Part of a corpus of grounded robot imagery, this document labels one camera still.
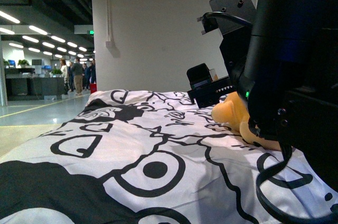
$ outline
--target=rubber toy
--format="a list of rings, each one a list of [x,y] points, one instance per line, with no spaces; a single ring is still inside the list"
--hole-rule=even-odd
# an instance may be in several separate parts
[[[250,131],[248,125],[250,116],[237,92],[228,94],[224,102],[216,104],[211,111],[211,116],[216,123],[228,123],[233,130],[240,133],[246,143],[280,151],[277,141],[257,137]]]

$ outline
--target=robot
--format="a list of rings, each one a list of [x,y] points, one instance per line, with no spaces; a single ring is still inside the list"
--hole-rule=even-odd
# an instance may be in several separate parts
[[[280,172],[292,146],[338,191],[338,0],[211,0],[202,34],[219,29],[228,76],[213,81],[205,64],[187,71],[192,102],[207,107],[237,91],[256,136],[278,141],[284,161],[262,172],[256,194],[283,223],[337,223],[289,216],[273,206],[260,185]]]

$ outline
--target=green plant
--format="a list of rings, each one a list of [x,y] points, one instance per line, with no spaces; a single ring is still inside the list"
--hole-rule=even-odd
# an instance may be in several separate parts
[[[19,62],[17,63],[18,65],[26,65],[26,66],[29,66],[30,64],[28,63],[27,60],[25,59],[20,59]]]
[[[58,68],[54,68],[52,70],[52,74],[62,74],[62,71],[60,69],[58,69]]]
[[[9,65],[10,65],[9,61],[4,59],[4,66],[9,66]]]

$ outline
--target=khaki pants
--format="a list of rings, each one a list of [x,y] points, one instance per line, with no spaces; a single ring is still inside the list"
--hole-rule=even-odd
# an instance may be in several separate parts
[[[74,76],[74,85],[76,89],[76,93],[82,92],[82,75],[75,75]]]

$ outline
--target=floor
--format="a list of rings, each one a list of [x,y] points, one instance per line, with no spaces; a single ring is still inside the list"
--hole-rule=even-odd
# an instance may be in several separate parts
[[[61,100],[9,101],[8,106],[0,106],[0,156],[76,117],[90,95],[89,90],[82,93],[69,92]]]

